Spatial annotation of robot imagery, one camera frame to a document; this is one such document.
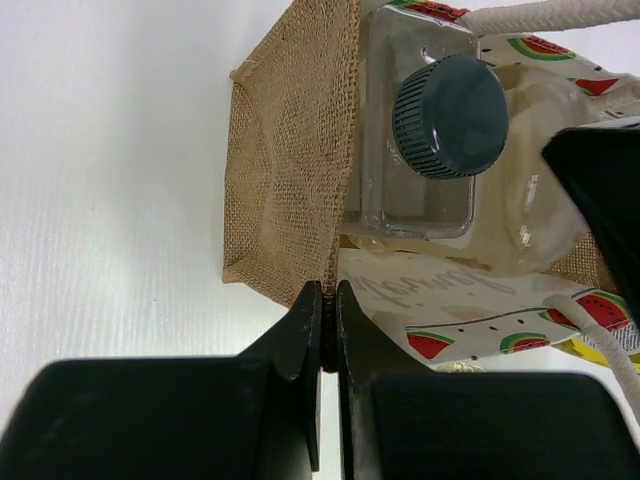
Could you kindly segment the burlap watermelon canvas bag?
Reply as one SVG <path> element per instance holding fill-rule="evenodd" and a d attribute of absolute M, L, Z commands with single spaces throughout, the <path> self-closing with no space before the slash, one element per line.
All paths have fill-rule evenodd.
<path fill-rule="evenodd" d="M 361 24 L 390 2 L 296 1 L 233 72 L 224 280 L 284 305 L 306 281 L 320 281 L 333 295 L 345 280 L 367 316 L 431 365 L 586 335 L 548 307 L 552 296 L 570 298 L 604 329 L 630 324 L 585 222 L 570 252 L 542 271 L 500 276 L 472 266 L 481 177 L 501 154 L 476 176 L 473 221 L 459 238 L 341 233 L 355 159 Z M 635 20 L 635 1 L 541 1 L 474 11 L 411 2 L 432 5 L 436 15 L 474 33 L 494 74 L 523 65 L 573 82 L 596 114 L 589 124 L 639 111 L 636 77 L 605 71 L 543 38 L 547 30 Z"/>

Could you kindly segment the amber bottle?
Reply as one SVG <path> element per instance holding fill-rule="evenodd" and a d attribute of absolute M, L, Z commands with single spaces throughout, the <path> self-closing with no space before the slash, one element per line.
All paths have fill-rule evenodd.
<path fill-rule="evenodd" d="M 523 65 L 494 72 L 505 90 L 509 132 L 499 159 L 481 177 L 471 264 L 500 276 L 539 272 L 586 232 L 542 151 L 555 134 L 589 124 L 596 114 L 569 80 Z"/>

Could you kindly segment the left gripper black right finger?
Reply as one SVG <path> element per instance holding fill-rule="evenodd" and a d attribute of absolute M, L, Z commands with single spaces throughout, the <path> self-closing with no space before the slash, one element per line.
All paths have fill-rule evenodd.
<path fill-rule="evenodd" d="M 438 373 L 342 282 L 335 300 L 346 479 L 635 479 L 639 452 L 596 379 Z"/>

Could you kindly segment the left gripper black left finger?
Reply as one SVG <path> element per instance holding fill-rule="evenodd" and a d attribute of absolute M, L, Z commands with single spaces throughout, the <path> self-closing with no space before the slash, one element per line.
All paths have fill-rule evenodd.
<path fill-rule="evenodd" d="M 44 367 L 1 439 L 5 479 L 309 479 L 319 468 L 323 296 L 235 356 Z"/>

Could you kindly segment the clear bottle, dark cap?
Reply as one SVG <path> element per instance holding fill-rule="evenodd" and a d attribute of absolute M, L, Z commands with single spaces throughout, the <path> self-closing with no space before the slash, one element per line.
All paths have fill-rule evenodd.
<path fill-rule="evenodd" d="M 498 159 L 509 124 L 478 37 L 425 2 L 390 2 L 362 21 L 359 74 L 341 233 L 463 236 L 473 221 L 475 178 Z"/>

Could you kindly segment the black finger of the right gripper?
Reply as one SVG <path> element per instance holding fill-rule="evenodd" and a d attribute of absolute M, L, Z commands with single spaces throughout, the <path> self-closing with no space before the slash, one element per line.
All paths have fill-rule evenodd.
<path fill-rule="evenodd" d="M 542 157 L 586 221 L 638 323 L 639 119 L 563 129 Z"/>

